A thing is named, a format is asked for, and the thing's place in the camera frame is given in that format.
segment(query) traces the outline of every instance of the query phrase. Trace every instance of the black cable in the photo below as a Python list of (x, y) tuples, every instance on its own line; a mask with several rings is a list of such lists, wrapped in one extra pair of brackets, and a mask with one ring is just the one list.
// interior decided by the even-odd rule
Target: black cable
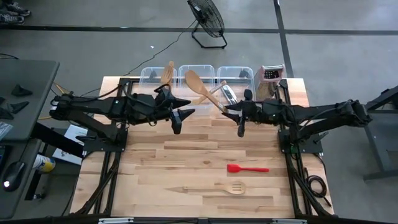
[(319, 159), (319, 161), (322, 163), (323, 165), (323, 170), (325, 171), (325, 175), (326, 175), (326, 166), (325, 166), (325, 162), (323, 161), (323, 159), (317, 154), (317, 153), (313, 153), (313, 155), (315, 157), (317, 157)]
[(265, 104), (269, 104), (269, 105), (274, 105), (274, 106), (284, 106), (284, 107), (286, 107), (288, 110), (289, 110), (289, 112), (292, 114), (292, 116), (293, 116), (293, 121), (291, 122), (291, 121), (289, 121), (287, 118), (285, 118), (285, 122), (286, 123), (293, 123), (294, 124), (294, 126), (296, 127), (296, 129), (299, 129), (299, 125), (297, 124), (297, 122), (296, 122), (296, 114), (295, 114), (295, 112), (294, 112), (294, 110), (290, 107), (291, 105), (288, 105), (288, 104), (286, 104), (286, 103), (284, 103), (284, 104), (276, 104), (276, 103), (270, 103), (270, 102), (261, 102), (261, 103), (265, 103)]
[(9, 57), (9, 58), (2, 58), (2, 59), (10, 59), (10, 58), (13, 58), (13, 59), (19, 59), (19, 58), (15, 57), (15, 56), (13, 56), (13, 55), (9, 55), (9, 54), (0, 53), (0, 55), (4, 55), (4, 56), (7, 56), (7, 57)]
[[(326, 198), (326, 193), (328, 192), (328, 188), (326, 186), (325, 181), (317, 175), (308, 175), (308, 170), (307, 168), (304, 168), (305, 174), (307, 175), (307, 178), (305, 179), (305, 183), (308, 187), (308, 189), (310, 190), (311, 194), (314, 197), (317, 198), (323, 198), (325, 200), (325, 202), (329, 205), (329, 207), (331, 207), (331, 203), (329, 202), (329, 200)], [(312, 182), (318, 182), (321, 185), (321, 192), (316, 192), (312, 189)]]
[(125, 87), (123, 87), (122, 90), (123, 90), (125, 96), (126, 96), (127, 98), (129, 98), (131, 101), (134, 101), (134, 102), (140, 103), (140, 104), (142, 104), (142, 105), (145, 105), (145, 106), (149, 106), (149, 107), (151, 107), (151, 108), (154, 108), (152, 105), (150, 105), (150, 104), (148, 104), (148, 103), (145, 103), (144, 101), (137, 100), (137, 99), (134, 99), (133, 97), (131, 97), (131, 96), (127, 93)]
[(85, 95), (87, 95), (87, 94), (90, 94), (90, 93), (92, 93), (92, 92), (94, 92), (94, 91), (97, 91), (97, 90), (100, 90), (100, 89), (101, 89), (101, 88), (96, 88), (95, 90), (88, 91), (87, 93), (84, 93), (84, 94), (80, 95), (80, 97), (85, 96)]
[(139, 68), (141, 65), (145, 64), (146, 62), (149, 62), (150, 60), (154, 59), (156, 57), (156, 55), (162, 53), (163, 51), (167, 50), (169, 47), (171, 47), (171, 45), (177, 43), (177, 41), (180, 39), (180, 36), (187, 31), (189, 28), (191, 28), (191, 26), (196, 22), (197, 20), (194, 20), (191, 25), (189, 25), (187, 28), (185, 28), (185, 30), (183, 30), (177, 37), (177, 40), (173, 41), (171, 44), (169, 44), (166, 48), (164, 48), (163, 50), (161, 50), (160, 52), (157, 52), (156, 54), (154, 54), (150, 59), (143, 61), (141, 64), (139, 64), (137, 67), (133, 68), (132, 70), (130, 70), (129, 72), (127, 72), (126, 74), (124, 74), (123, 76), (126, 75), (130, 75), (131, 72), (133, 72), (135, 69)]
[(62, 212), (61, 216), (64, 216), (65, 212), (67, 211), (67, 209), (68, 209), (68, 207), (69, 207), (69, 204), (70, 204), (70, 202), (72, 201), (73, 194), (75, 194), (75, 189), (76, 189), (76, 188), (73, 188), (72, 193), (70, 194), (70, 197), (69, 197), (67, 206), (63, 209), (63, 212)]
[(290, 156), (292, 159), (297, 160), (297, 156), (293, 156), (293, 153), (291, 153)]
[(26, 150), (26, 148), (27, 148), (27, 145), (29, 144), (29, 142), (27, 142), (26, 143), (26, 145), (25, 145), (25, 148), (24, 148), (24, 150), (23, 150), (23, 152), (22, 152), (22, 154), (21, 154), (21, 156), (20, 156), (20, 158), (19, 158), (19, 160), (18, 161), (21, 161), (21, 159), (22, 159), (22, 156), (24, 155), (24, 153), (25, 153), (25, 150)]
[[(135, 69), (137, 69), (137, 68), (139, 68), (141, 65), (143, 65), (143, 64), (145, 64), (145, 63), (147, 63), (147, 62), (153, 60), (153, 59), (156, 57), (156, 55), (162, 53), (163, 51), (165, 51), (165, 50), (167, 50), (169, 47), (171, 47), (171, 45), (177, 43), (177, 41), (180, 40), (180, 36), (181, 36), (185, 31), (187, 31), (189, 28), (191, 28), (191, 26), (192, 26), (196, 21), (197, 21), (197, 20), (194, 20), (194, 21), (191, 23), (191, 25), (189, 25), (187, 28), (185, 28), (185, 29), (178, 35), (177, 40), (173, 41), (171, 44), (169, 44), (169, 45), (168, 45), (166, 48), (164, 48), (163, 50), (161, 50), (161, 51), (157, 52), (156, 54), (154, 54), (150, 59), (145, 60), (145, 61), (143, 61), (142, 63), (140, 63), (138, 66), (136, 66), (136, 67), (133, 68), (132, 70), (128, 71), (128, 72), (127, 72), (126, 74), (124, 74), (123, 76), (130, 75)], [(97, 91), (97, 90), (100, 90), (100, 89), (101, 89), (101, 88), (96, 88), (95, 90), (88, 91), (88, 92), (86, 92), (86, 93), (84, 93), (84, 94), (82, 94), (82, 95), (80, 95), (80, 96), (85, 96), (85, 95), (87, 95), (87, 94), (90, 94), (90, 93), (92, 93), (92, 92), (94, 92), (94, 91)]]
[(51, 90), (51, 92), (53, 92), (55, 94), (55, 96), (58, 96), (58, 94), (54, 90), (52, 90), (52, 89), (50, 89), (50, 90)]
[(107, 93), (105, 93), (105, 94), (102, 94), (101, 96), (89, 98), (88, 100), (76, 101), (76, 102), (74, 102), (74, 103), (86, 103), (86, 102), (91, 102), (91, 101), (98, 100), (98, 99), (100, 99), (100, 98), (102, 98), (102, 97), (104, 97), (104, 96), (108, 96), (109, 94), (111, 94), (111, 93), (113, 93), (114, 91), (118, 90), (120, 87), (122, 87), (122, 86), (121, 86), (121, 85), (118, 85), (118, 86), (117, 86), (116, 88), (114, 88), (113, 90), (111, 90), (111, 91), (109, 91), (109, 92), (107, 92)]
[(334, 111), (334, 110), (339, 110), (339, 109), (345, 107), (345, 106), (346, 106), (348, 103), (350, 103), (350, 102), (352, 102), (352, 100), (347, 100), (343, 105), (341, 105), (341, 106), (339, 106), (339, 107), (337, 107), (337, 108), (328, 109), (328, 110), (322, 111), (322, 112), (320, 112), (320, 113), (318, 113), (318, 114), (312, 116), (312, 117), (300, 128), (299, 131), (301, 131), (303, 128), (305, 128), (305, 127), (307, 126), (308, 123), (310, 123), (311, 121), (313, 121), (313, 120), (316, 119), (317, 117), (319, 117), (319, 116), (321, 116), (321, 115), (323, 115), (323, 114), (325, 114), (325, 113)]

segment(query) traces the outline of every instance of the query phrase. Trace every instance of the black floor fan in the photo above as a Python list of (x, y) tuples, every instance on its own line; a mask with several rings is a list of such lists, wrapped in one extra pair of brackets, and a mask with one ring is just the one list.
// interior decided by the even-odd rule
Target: black floor fan
[[(197, 19), (198, 23), (192, 31), (192, 38), (204, 49), (224, 49), (227, 46), (227, 42), (224, 37), (224, 22), (221, 18), (220, 12), (211, 0), (188, 0), (188, 4), (191, 7), (193, 15)], [(202, 28), (214, 38), (222, 37), (225, 45), (207, 47), (199, 42), (195, 37), (195, 32), (198, 30), (198, 26)]]

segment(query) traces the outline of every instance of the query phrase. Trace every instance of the wooden slotted spoon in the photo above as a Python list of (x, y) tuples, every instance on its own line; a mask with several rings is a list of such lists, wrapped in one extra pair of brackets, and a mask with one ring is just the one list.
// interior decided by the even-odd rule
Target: wooden slotted spoon
[[(221, 87), (223, 87), (224, 85), (226, 85), (226, 81), (225, 81), (225, 80), (222, 81), (218, 86), (212, 88), (212, 89), (209, 91), (209, 93), (210, 93), (210, 94), (215, 93), (217, 90), (219, 90), (219, 89), (220, 89)], [(193, 104), (193, 105), (199, 105), (199, 104), (200, 104), (203, 100), (205, 100), (205, 99), (206, 99), (205, 96), (201, 96), (199, 99), (192, 100), (192, 104)]]
[(203, 84), (200, 77), (194, 71), (189, 70), (185, 72), (185, 81), (192, 91), (207, 97), (214, 105), (218, 107), (218, 109), (226, 113), (225, 106), (222, 105), (212, 94), (210, 94), (209, 91), (207, 91), (205, 84)]
[(184, 190), (224, 190), (230, 194), (243, 194), (246, 191), (246, 185), (240, 181), (234, 181), (228, 184), (214, 186), (183, 186)]
[(160, 77), (160, 83), (162, 85), (164, 85), (164, 84), (169, 84), (170, 85), (170, 82), (171, 82), (171, 80), (173, 78), (173, 74), (174, 74), (173, 67), (174, 67), (174, 62), (170, 61), (169, 65), (164, 68), (163, 74)]

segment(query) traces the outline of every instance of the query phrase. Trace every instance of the metal frame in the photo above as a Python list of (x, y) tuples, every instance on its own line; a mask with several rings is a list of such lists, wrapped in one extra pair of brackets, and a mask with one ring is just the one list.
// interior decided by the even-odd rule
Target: metal frame
[[(370, 114), (396, 114), (398, 113), (398, 110), (376, 110), (391, 101), (396, 101), (396, 98), (398, 98), (398, 86), (390, 90), (383, 91), (376, 99), (369, 101), (365, 107), (366, 109), (368, 109), (368, 112)], [(367, 181), (383, 179), (387, 177), (398, 177), (398, 169), (394, 168), (394, 166), (392, 165), (388, 154), (389, 150), (380, 149), (376, 146), (376, 136), (374, 133), (371, 132), (371, 129), (368, 126), (365, 127), (365, 132), (368, 137), (374, 157), (376, 158), (377, 165), (381, 171), (365, 175), (363, 179)]]
[[(119, 85), (127, 85), (127, 92), (131, 93), (132, 92), (132, 86), (134, 83), (139, 83), (139, 78), (120, 78), (119, 80)], [(116, 96), (122, 96), (123, 90), (120, 88), (118, 89), (117, 95)], [(126, 124), (122, 123), (121, 124), (121, 129), (126, 128)], [(124, 142), (122, 144), (125, 146), (127, 142), (127, 138), (123, 139)], [(101, 175), (99, 178), (99, 183), (97, 189), (94, 191), (93, 195), (90, 197), (90, 199), (84, 204), (84, 206), (77, 211), (77, 214), (88, 214), (88, 212), (91, 210), (91, 208), (94, 206), (94, 214), (106, 214), (109, 215), (111, 214), (112, 206), (113, 206), (113, 198), (114, 198), (114, 191), (116, 188), (116, 181), (118, 178), (118, 170), (119, 170), (119, 164), (120, 164), (120, 159), (121, 159), (121, 153), (122, 152), (115, 152), (114, 160), (112, 163), (111, 168), (108, 170), (109, 166), (109, 160), (111, 158), (111, 153), (107, 150), (105, 151), (104, 155), (104, 161), (103, 161), (103, 166), (101, 169)], [(108, 192), (108, 199), (106, 201), (106, 206), (103, 212), (101, 213), (101, 203), (102, 203), (102, 198), (103, 198), (103, 190), (105, 189), (105, 186), (110, 183), (109, 186), (109, 192)]]
[(211, 47), (207, 47), (207, 46), (204, 46), (203, 44), (201, 44), (200, 43), (200, 41), (195, 37), (195, 32), (198, 30), (198, 26), (199, 26), (199, 22), (197, 23), (197, 25), (195, 26), (195, 28), (193, 28), (193, 31), (191, 32), (191, 36), (192, 36), (192, 38), (200, 45), (200, 47), (201, 48), (203, 48), (203, 49), (224, 49), (227, 45), (228, 45), (228, 43), (226, 42), (226, 39), (225, 39), (225, 37), (224, 37), (224, 33), (220, 33), (220, 36), (223, 38), (223, 40), (224, 40), (224, 45), (222, 45), (222, 46), (211, 46)]
[[(119, 84), (128, 82), (128, 92), (132, 91), (132, 84), (134, 82), (139, 82), (138, 78), (121, 78)], [(282, 99), (279, 88), (282, 88), (285, 102), (290, 104), (290, 96), (288, 91), (288, 86), (286, 80), (282, 80), (280, 87), (277, 87), (276, 98)], [(121, 90), (118, 91), (118, 96), (121, 96)], [(286, 129), (285, 126), (280, 126), (281, 130)], [(179, 223), (188, 222), (195, 224), (265, 224), (265, 223), (278, 223), (278, 224), (293, 224), (293, 223), (329, 223), (329, 224), (370, 224), (370, 223), (381, 223), (381, 222), (371, 222), (366, 220), (352, 220), (346, 218), (338, 218), (336, 215), (331, 215), (326, 212), (318, 201), (311, 197), (311, 193), (308, 191), (307, 186), (304, 184), (304, 171), (300, 150), (292, 153), (290, 150), (285, 151), (285, 160), (287, 163), (287, 173), (290, 185), (290, 193), (292, 195), (292, 205), (294, 209), (294, 218), (292, 219), (280, 219), (280, 218), (192, 218), (192, 217), (125, 217), (116, 218), (111, 217), (111, 211), (113, 206), (114, 191), (116, 188), (116, 180), (118, 176), (119, 163), (121, 159), (121, 152), (115, 152), (115, 157), (111, 168), (108, 170), (108, 164), (111, 157), (111, 152), (105, 152), (103, 167), (101, 171), (100, 182), (98, 188), (94, 191), (90, 199), (85, 203), (85, 205), (76, 213), (71, 213), (64, 217), (46, 217), (46, 218), (36, 218), (30, 220), (10, 220), (4, 223)], [(295, 154), (297, 161), (297, 168), (295, 169), (292, 162), (292, 154)], [(110, 188), (108, 192), (108, 200), (106, 206), (101, 212), (101, 201), (103, 197), (103, 190), (108, 182), (110, 183)], [(301, 212), (299, 207), (299, 200), (297, 197), (297, 191), (295, 183), (298, 183), (303, 191), (303, 197), (305, 199), (305, 213)], [(94, 206), (93, 214), (88, 214), (91, 208)], [(312, 215), (312, 208), (317, 211), (318, 216)]]

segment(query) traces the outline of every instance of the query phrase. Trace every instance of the wooden tabletop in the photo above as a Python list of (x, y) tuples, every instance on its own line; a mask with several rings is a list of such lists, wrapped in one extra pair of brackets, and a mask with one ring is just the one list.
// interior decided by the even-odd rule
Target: wooden tabletop
[[(116, 87), (119, 78), (104, 77), (101, 94)], [(292, 104), (308, 106), (303, 79), (287, 81)], [(110, 123), (104, 116), (95, 118)], [(246, 123), (243, 138), (237, 136), (237, 128), (215, 106), (206, 115), (191, 115), (183, 122), (179, 135), (174, 135), (171, 123), (165, 121), (155, 127), (131, 126), (119, 167), (112, 216), (293, 217), (286, 162), (279, 151), (277, 127)], [(71, 212), (81, 208), (98, 186), (103, 157), (103, 152), (95, 152), (83, 161)], [(232, 174), (226, 171), (227, 164), (266, 167), (270, 172)], [(320, 176), (327, 184), (323, 166), (315, 156), (304, 154), (303, 164), (310, 175)], [(243, 195), (182, 189), (184, 185), (214, 186), (235, 180), (246, 184)], [(304, 211), (302, 193), (297, 188), (300, 208)], [(333, 213), (323, 199), (318, 201)]]

